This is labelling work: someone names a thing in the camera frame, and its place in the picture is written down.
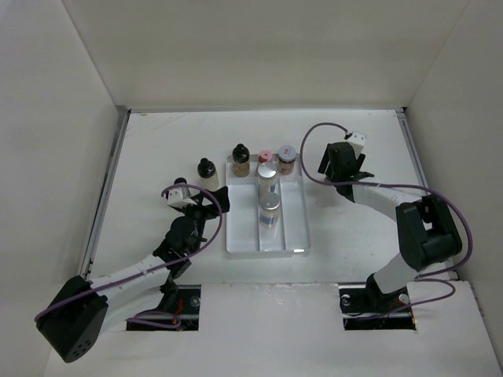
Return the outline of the sugar jar with black cap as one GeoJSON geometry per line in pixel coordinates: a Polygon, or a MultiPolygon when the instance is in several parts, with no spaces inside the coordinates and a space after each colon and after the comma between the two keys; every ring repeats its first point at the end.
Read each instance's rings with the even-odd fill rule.
{"type": "Polygon", "coordinates": [[[207,158],[202,158],[197,165],[197,173],[201,186],[208,191],[217,191],[219,188],[218,173],[215,164],[207,158]]]}

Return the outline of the brown lump jar black cap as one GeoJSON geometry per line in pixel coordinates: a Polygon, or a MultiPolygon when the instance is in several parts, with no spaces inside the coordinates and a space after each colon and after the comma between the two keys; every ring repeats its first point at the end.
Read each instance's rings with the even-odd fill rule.
{"type": "Polygon", "coordinates": [[[237,144],[232,151],[232,171],[237,177],[247,177],[250,172],[250,152],[243,144],[237,144]]]}

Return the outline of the white bead bottle silver lid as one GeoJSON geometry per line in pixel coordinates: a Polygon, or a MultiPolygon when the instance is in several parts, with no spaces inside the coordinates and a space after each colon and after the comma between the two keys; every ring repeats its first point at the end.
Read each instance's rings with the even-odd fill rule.
{"type": "Polygon", "coordinates": [[[268,192],[276,192],[277,169],[271,163],[261,163],[257,169],[257,191],[259,197],[268,192]]]}

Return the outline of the pink lid spice jar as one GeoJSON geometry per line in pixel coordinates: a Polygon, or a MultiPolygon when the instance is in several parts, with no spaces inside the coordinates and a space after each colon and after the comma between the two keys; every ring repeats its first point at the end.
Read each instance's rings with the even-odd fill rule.
{"type": "Polygon", "coordinates": [[[258,154],[258,164],[262,165],[264,163],[269,163],[273,159],[273,153],[270,150],[262,150],[258,154]]]}

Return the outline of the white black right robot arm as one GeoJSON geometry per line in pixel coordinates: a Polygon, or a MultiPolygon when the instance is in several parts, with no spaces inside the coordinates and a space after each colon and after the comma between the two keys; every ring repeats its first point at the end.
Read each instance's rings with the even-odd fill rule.
{"type": "Polygon", "coordinates": [[[327,145],[318,168],[339,195],[374,209],[397,226],[396,256],[372,273],[365,289],[355,297],[343,295],[341,302],[355,306],[351,314],[378,313],[390,307],[400,291],[421,272],[462,249],[461,237],[444,199],[436,194],[415,196],[376,185],[372,174],[361,171],[364,160],[365,155],[357,154],[351,143],[337,142],[327,145]]]}

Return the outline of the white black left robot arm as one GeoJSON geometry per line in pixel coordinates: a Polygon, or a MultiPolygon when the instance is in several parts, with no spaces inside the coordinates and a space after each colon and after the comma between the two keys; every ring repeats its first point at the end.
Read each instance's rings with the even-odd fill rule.
{"type": "Polygon", "coordinates": [[[72,277],[35,317],[38,331],[63,362],[83,357],[99,335],[118,322],[147,324],[143,317],[151,312],[149,303],[159,313],[170,312],[176,304],[175,280],[190,267],[192,257],[215,240],[205,238],[205,225],[222,221],[230,210],[226,186],[210,191],[179,178],[161,196],[180,215],[151,254],[109,275],[72,277]]]}

